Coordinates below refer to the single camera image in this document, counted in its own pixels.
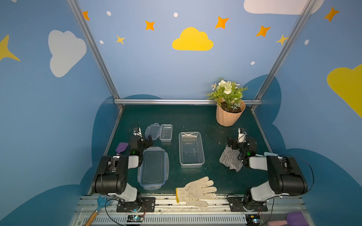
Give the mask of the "small lunch box lid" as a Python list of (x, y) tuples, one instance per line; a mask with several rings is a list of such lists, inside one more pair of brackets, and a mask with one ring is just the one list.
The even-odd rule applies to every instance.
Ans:
[(145, 130), (145, 137), (152, 138), (153, 141), (157, 140), (161, 133), (161, 125), (158, 123), (151, 124)]

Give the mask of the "small clear lunch box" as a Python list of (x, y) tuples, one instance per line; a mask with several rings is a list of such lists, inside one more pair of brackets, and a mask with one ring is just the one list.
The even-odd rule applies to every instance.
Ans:
[(161, 142), (171, 142), (173, 137), (173, 125), (172, 124), (162, 124), (161, 133), (159, 139)]

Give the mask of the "large lunch box lid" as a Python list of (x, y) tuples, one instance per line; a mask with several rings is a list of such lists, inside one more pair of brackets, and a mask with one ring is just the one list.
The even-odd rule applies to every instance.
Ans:
[(142, 165), (138, 169), (138, 182), (145, 190), (157, 190), (169, 178), (169, 156), (160, 147), (150, 147), (143, 153)]

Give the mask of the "large clear lunch box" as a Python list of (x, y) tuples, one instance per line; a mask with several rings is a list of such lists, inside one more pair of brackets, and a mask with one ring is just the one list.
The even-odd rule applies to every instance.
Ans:
[(180, 165), (184, 169), (201, 168), (205, 163), (202, 137), (199, 132), (179, 133)]

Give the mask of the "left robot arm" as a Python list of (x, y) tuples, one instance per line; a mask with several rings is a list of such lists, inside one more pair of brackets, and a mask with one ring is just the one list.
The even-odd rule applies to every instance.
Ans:
[(103, 156), (92, 181), (92, 192), (118, 200), (128, 211), (140, 211), (144, 207), (141, 194), (128, 183), (128, 170), (142, 165), (144, 150), (151, 146), (151, 136), (133, 136), (129, 155)]

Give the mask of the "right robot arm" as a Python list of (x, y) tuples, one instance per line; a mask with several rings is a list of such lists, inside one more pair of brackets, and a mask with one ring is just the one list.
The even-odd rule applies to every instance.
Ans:
[(293, 156), (264, 155), (255, 152), (257, 143), (246, 137), (234, 140), (228, 137), (226, 149), (234, 152), (231, 158), (243, 166), (263, 170), (268, 180), (259, 186), (248, 188), (242, 205), (246, 211), (254, 211), (278, 196), (299, 196), (308, 193), (307, 181)]

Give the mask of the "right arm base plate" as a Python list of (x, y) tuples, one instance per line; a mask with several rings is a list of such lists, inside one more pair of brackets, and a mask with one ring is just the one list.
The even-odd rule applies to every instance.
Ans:
[(227, 195), (226, 200), (229, 203), (231, 212), (265, 212), (268, 211), (266, 202), (257, 202), (252, 198), (245, 199), (244, 197), (234, 194)]

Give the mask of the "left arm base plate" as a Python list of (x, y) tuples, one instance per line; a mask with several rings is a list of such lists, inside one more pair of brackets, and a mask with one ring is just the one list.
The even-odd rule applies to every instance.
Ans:
[(156, 199), (154, 197), (141, 197), (133, 202), (119, 201), (116, 212), (143, 213), (154, 212)]

